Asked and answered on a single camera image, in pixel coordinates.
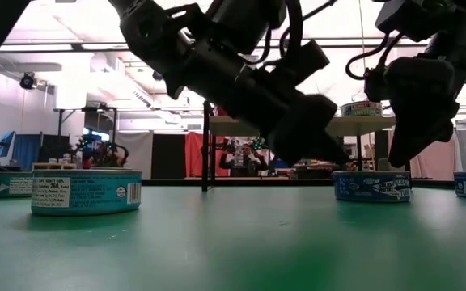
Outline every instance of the green table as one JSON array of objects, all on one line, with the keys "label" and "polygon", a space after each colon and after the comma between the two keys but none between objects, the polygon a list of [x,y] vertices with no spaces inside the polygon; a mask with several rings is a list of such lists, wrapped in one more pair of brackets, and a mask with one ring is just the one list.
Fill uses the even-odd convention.
[{"label": "green table", "polygon": [[0,200],[0,291],[466,291],[466,199],[333,188],[143,188],[139,211],[34,217]]}]

